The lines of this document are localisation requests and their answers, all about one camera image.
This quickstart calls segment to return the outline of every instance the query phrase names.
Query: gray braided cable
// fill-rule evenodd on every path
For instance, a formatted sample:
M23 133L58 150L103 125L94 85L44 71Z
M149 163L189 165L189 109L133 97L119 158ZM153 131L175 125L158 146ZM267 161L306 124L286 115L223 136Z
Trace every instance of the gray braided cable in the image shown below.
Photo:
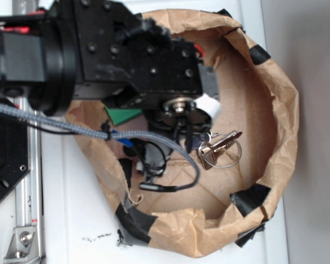
M199 178L200 171L199 167L195 163L195 161L189 156L189 154L177 143L174 141L168 139L167 137L160 136L156 133L152 133L149 131L126 131L126 132L120 132L120 133L105 133L102 131L95 131L92 129L84 128L79 125L70 124L67 122L61 122L58 120L53 120L47 117L44 117L42 115L34 115L32 113L19 110L17 108L7 106L5 104L0 103L0 114L5 114L7 116L21 118L25 120L35 121L41 124L50 125L52 127L57 127L65 130L69 130L71 132L75 132L79 135L85 135L90 136L93 138L98 139L104 139L104 140L118 140L118 139L130 139L130 138L146 138L146 139L152 139L156 140L158 142L161 142L163 144L166 144L168 147L172 148L173 150L179 152L182 156L186 158L186 160L194 167L197 179Z

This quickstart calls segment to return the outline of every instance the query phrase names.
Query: brown paper bag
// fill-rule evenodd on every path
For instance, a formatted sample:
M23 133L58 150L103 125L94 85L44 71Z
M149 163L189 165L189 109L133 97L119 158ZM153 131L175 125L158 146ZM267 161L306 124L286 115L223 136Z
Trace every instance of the brown paper bag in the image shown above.
M138 189L142 176L135 169L132 190L128 188L118 161L126 158L119 142L84 136L76 140L95 170L127 243L201 257L249 230L256 231L273 216L295 167L298 93L269 54L229 16L160 10L144 18L153 18L175 36L204 48L205 64L214 66L217 73L223 108L212 131L242 131L242 159L229 169L202 169L194 188L157 193ZM100 102L74 102L66 116L69 122L93 129L100 129L107 118ZM118 131L140 129L147 129L142 116L117 127ZM191 155L198 161L195 152ZM182 185L193 177L187 161L174 153L167 173L156 183Z

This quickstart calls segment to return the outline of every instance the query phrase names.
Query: green object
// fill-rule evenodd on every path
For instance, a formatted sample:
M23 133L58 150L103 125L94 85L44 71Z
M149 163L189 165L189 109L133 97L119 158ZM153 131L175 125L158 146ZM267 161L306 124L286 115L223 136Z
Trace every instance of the green object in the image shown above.
M140 109L110 109L105 106L114 125L121 125L142 113Z

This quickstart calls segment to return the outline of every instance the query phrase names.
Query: metal key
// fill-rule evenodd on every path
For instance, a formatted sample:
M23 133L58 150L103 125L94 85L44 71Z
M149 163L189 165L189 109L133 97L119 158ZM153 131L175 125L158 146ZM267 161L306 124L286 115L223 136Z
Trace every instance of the metal key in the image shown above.
M233 131L213 145L209 142L204 142L198 149L198 154L204 168L208 170L213 165L216 165L218 157L222 154L220 150L231 147L234 140L239 138L241 134L242 132Z

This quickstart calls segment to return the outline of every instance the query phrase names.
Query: black metal bracket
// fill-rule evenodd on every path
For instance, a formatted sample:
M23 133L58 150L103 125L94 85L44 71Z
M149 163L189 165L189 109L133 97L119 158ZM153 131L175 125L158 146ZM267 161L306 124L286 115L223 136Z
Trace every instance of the black metal bracket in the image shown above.
M14 105L8 100L1 100ZM25 124L0 116L0 203L30 170Z

